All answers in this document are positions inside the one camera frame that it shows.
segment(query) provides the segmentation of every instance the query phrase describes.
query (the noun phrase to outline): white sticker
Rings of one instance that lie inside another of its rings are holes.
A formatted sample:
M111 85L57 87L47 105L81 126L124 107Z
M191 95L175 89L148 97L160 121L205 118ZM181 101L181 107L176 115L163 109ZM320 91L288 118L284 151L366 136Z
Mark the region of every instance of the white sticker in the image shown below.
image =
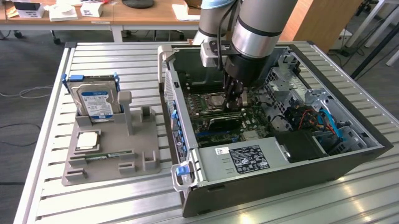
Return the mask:
M111 22L107 21L92 21L92 24L109 24Z
M215 148L215 151L216 151L217 155L227 154L228 153L228 147Z
M92 118L107 119L112 117L113 113L111 103L107 102L107 91L83 92L81 98L85 104L88 115Z

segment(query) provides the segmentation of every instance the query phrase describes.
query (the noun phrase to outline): motherboard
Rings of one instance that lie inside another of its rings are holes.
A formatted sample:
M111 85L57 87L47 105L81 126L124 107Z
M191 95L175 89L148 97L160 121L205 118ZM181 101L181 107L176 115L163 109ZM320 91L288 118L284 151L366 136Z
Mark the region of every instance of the motherboard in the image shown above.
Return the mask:
M184 99L200 147L261 139L275 132L259 105L224 112L223 92L187 92Z

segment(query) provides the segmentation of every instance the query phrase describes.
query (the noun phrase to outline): power supply label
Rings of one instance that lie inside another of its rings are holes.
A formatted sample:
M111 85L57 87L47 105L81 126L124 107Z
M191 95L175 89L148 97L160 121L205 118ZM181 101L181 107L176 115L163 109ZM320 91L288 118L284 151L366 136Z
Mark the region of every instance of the power supply label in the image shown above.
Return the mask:
M231 149L229 156L239 174L269 168L259 145Z

